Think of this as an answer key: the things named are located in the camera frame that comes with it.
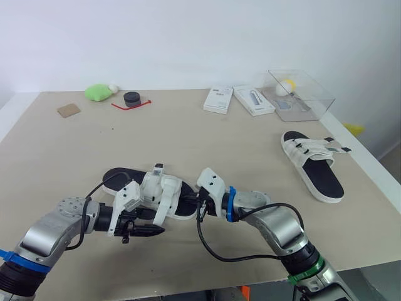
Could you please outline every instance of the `green ring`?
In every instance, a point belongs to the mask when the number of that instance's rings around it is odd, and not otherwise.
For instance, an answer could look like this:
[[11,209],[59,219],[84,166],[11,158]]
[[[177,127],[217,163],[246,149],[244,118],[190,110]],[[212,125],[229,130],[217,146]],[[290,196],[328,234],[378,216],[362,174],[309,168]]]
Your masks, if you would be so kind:
[[294,276],[288,275],[288,281],[291,282],[293,285],[296,285],[298,281],[316,275],[324,265],[325,265],[324,258],[322,256],[319,256],[318,261],[309,270]]

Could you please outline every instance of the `brown sticky note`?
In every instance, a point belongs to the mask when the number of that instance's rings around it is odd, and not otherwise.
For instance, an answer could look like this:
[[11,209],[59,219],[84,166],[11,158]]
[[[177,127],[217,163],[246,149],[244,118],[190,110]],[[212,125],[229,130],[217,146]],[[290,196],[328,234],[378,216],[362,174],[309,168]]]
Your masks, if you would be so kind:
[[62,117],[67,118],[71,115],[81,112],[81,110],[74,103],[70,103],[69,105],[58,108],[57,112],[59,112]]

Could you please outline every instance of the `white sole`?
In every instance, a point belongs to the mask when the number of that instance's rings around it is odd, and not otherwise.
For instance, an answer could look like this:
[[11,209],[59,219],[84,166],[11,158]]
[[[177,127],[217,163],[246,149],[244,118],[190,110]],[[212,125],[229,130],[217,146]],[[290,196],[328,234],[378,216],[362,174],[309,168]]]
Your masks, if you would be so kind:
[[[284,153],[287,155],[289,160],[289,154],[284,149],[284,134],[281,136],[281,147],[283,148]],[[295,169],[298,171],[299,175],[302,178],[302,181],[305,183],[306,187],[308,188],[309,192],[314,196],[317,200],[327,203],[327,204],[335,204],[339,203],[343,198],[330,198],[322,194],[312,183],[311,179],[308,177],[307,173],[302,167],[294,166]]]

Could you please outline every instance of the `clear plastic box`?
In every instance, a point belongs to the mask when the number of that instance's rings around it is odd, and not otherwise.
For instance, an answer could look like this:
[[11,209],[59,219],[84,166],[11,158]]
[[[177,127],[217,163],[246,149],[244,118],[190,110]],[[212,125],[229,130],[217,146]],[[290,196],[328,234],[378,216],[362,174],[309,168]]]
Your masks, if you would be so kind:
[[269,70],[262,94],[287,122],[319,120],[335,100],[302,70]]

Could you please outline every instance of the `blue ring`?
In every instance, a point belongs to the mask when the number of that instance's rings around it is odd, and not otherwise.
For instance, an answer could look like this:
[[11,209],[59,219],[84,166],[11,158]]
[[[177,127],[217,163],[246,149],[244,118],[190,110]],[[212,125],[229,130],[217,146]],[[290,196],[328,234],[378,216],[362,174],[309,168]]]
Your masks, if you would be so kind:
[[21,265],[22,267],[28,268],[32,271],[47,274],[51,270],[51,267],[47,267],[46,265],[40,265],[39,263],[25,259],[12,251],[6,252],[0,249],[0,257],[3,257],[5,262],[11,261],[13,263],[16,263],[17,265]]
[[227,220],[230,223],[234,222],[234,196],[236,195],[236,193],[236,189],[230,186],[230,196],[228,197],[227,203]]

